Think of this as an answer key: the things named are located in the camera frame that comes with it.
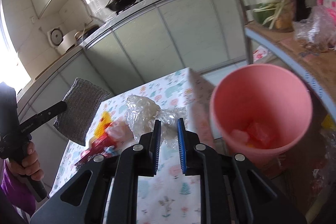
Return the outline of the purple sleeve forearm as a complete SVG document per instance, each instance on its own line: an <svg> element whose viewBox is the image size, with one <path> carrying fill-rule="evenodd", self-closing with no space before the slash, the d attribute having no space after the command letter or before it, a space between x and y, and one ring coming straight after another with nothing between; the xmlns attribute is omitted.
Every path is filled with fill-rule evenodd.
<svg viewBox="0 0 336 224"><path fill-rule="evenodd" d="M26 184L20 182L14 176L7 164L4 164L1 188L9 202L18 209L27 213L30 217L35 213L35 197Z"/></svg>

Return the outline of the person's left hand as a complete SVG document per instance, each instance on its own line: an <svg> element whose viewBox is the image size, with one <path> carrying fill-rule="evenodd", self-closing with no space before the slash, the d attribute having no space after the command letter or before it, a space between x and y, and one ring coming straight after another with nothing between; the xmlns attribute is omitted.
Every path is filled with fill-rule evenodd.
<svg viewBox="0 0 336 224"><path fill-rule="evenodd" d="M6 159L6 165L14 176L26 175L34 181L41 181L45 175L41 169L35 145L31 141L27 145L27 155L20 164L13 159Z"/></svg>

